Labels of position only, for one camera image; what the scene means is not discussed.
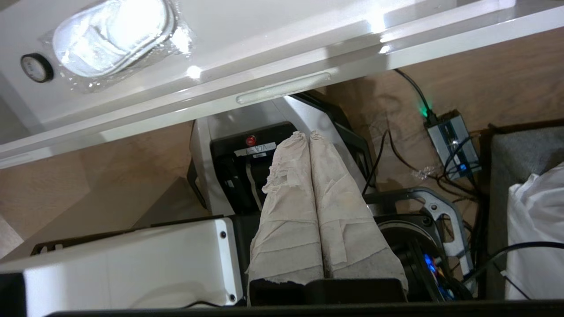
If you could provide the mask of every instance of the red button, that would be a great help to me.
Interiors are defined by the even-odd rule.
[[[245,143],[248,147],[254,147],[255,144],[257,144],[257,138],[255,138],[254,135],[251,135],[250,137],[247,138]]]

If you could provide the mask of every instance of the plastic wrap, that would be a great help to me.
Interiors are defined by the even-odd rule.
[[[188,58],[193,34],[175,0],[106,0],[39,40],[71,90],[95,93],[169,55]]]

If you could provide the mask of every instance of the electronics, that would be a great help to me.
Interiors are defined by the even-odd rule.
[[[454,180],[482,169],[468,129],[457,110],[437,117],[435,122],[426,122],[425,128],[443,163],[446,177]]]

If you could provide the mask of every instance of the round dial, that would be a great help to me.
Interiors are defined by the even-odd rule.
[[[22,56],[20,64],[25,74],[33,81],[47,82],[53,79],[53,67],[38,53]]]

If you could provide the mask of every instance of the wooden floor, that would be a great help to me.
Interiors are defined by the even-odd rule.
[[[421,86],[438,115],[458,109],[468,129],[475,131],[489,123],[504,126],[564,118],[563,52],[564,29],[557,29],[404,71]],[[408,162],[420,169],[438,168],[417,109],[420,101],[396,73],[320,91],[345,110],[354,130],[376,150],[389,121],[394,142]],[[1,170],[0,257],[24,240],[32,243],[42,237],[131,226],[177,177],[186,174],[190,131],[191,124],[171,126]],[[444,194],[434,181],[414,176],[387,144],[377,180],[382,190],[428,186]],[[475,206],[461,202],[460,208],[472,221]],[[62,224],[49,227],[54,219]]]

